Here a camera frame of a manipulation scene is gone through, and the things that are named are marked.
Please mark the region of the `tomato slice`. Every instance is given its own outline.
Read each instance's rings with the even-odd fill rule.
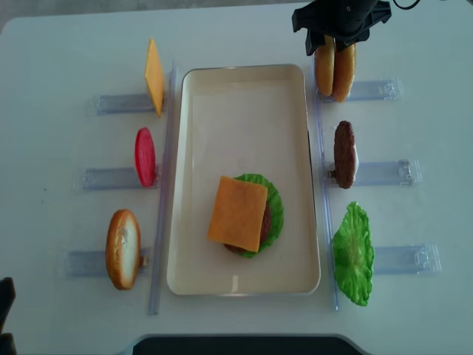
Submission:
[[[135,165],[141,184],[145,187],[153,186],[156,179],[156,157],[153,137],[146,127],[140,129],[136,136]]]

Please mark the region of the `bread bun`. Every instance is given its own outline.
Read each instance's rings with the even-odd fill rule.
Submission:
[[[325,36],[325,45],[317,48],[315,61],[319,92],[323,96],[330,96],[332,94],[333,66],[335,62],[335,42],[332,37]]]
[[[335,70],[333,72],[332,96],[338,102],[345,101],[352,88],[356,68],[356,46],[335,52]]]
[[[118,290],[131,290],[140,267],[140,227],[128,209],[113,214],[106,237],[106,270]]]

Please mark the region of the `orange cheese slice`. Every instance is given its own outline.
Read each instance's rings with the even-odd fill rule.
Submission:
[[[154,39],[149,39],[148,55],[146,56],[145,80],[149,95],[156,109],[156,113],[161,117],[164,99],[164,74],[161,67],[160,56],[157,54]]]
[[[268,188],[222,176],[207,239],[258,251]]]

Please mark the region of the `black cable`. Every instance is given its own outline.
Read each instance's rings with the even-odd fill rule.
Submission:
[[[412,5],[410,5],[410,6],[400,6],[396,0],[392,0],[392,2],[394,2],[394,5],[396,5],[397,7],[399,7],[399,8],[402,9],[402,10],[411,10],[411,9],[413,9],[420,1],[421,1],[421,0],[415,0],[415,1],[414,1],[414,4],[412,4]]]

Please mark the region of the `clear plastic holder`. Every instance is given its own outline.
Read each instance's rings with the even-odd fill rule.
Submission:
[[[313,88],[316,88],[315,67],[313,61],[310,65],[310,80]],[[353,83],[350,92],[351,100],[393,100],[402,96],[401,86],[392,87],[393,90],[385,87],[384,84],[378,86],[378,93],[373,89],[376,82],[386,81],[369,81],[363,85]],[[400,84],[400,81],[392,81],[392,83]],[[371,95],[366,95],[367,88],[371,87]],[[325,242],[327,247],[328,271],[330,277],[331,288],[333,289],[333,306],[336,311],[339,310],[338,286],[335,280],[335,260],[333,257],[332,238],[335,234],[332,216],[330,212],[330,196],[329,188],[333,186],[332,171],[333,163],[325,160],[324,153],[324,134],[322,127],[322,117],[320,104],[322,102],[330,102],[330,98],[323,98],[318,95],[315,90],[312,97],[314,115],[315,115],[315,131],[316,131],[316,148],[317,161],[319,166],[319,183],[320,196],[322,202],[322,222],[324,227]],[[358,186],[375,186],[375,185],[412,185],[421,182],[421,171],[416,160],[400,160],[398,162],[387,163],[361,163],[356,174],[356,185]],[[421,244],[418,246],[397,246],[397,247],[375,247],[375,275],[379,274],[432,274],[441,271],[440,258],[438,256],[437,246],[432,243]]]
[[[161,167],[156,166],[156,181],[143,187],[135,168],[83,169],[73,184],[75,191],[103,191],[117,189],[156,189],[160,182]]]
[[[168,214],[171,209],[169,208],[169,201],[174,194],[173,186],[174,184],[171,181],[171,169],[173,169],[171,151],[174,146],[174,131],[179,129],[179,121],[174,116],[174,108],[177,105],[175,102],[179,93],[179,82],[178,78],[180,75],[179,67],[177,63],[173,61],[172,71],[169,76],[169,90],[168,90],[168,101],[166,103],[167,107],[167,117],[168,121],[166,124],[166,143],[164,146],[163,154],[163,168],[162,175],[160,180],[160,202],[158,206],[157,214],[157,229],[156,229],[156,239],[154,242],[153,250],[153,266],[152,266],[152,279],[151,279],[151,288],[149,290],[149,301],[148,301],[148,314],[155,315],[158,313],[158,308],[160,304],[160,287],[161,287],[161,259],[163,254],[163,242],[164,234],[166,233],[166,221],[168,220]]]
[[[328,164],[329,184],[338,187],[332,172],[335,164]],[[403,159],[393,162],[360,163],[353,186],[410,186],[422,182],[421,168],[417,160]]]
[[[374,81],[353,82],[347,101],[368,101],[368,100],[399,100],[404,94],[402,84],[399,79],[391,78]],[[322,103],[334,102],[332,96],[319,95]]]
[[[150,254],[150,248],[141,249],[139,275],[148,273]],[[105,251],[63,251],[58,270],[62,277],[106,277]]]
[[[442,266],[434,243],[375,248],[375,275],[434,274],[440,271]]]
[[[89,103],[90,115],[112,115],[115,113],[153,111],[154,104],[147,93],[131,95],[94,95]]]

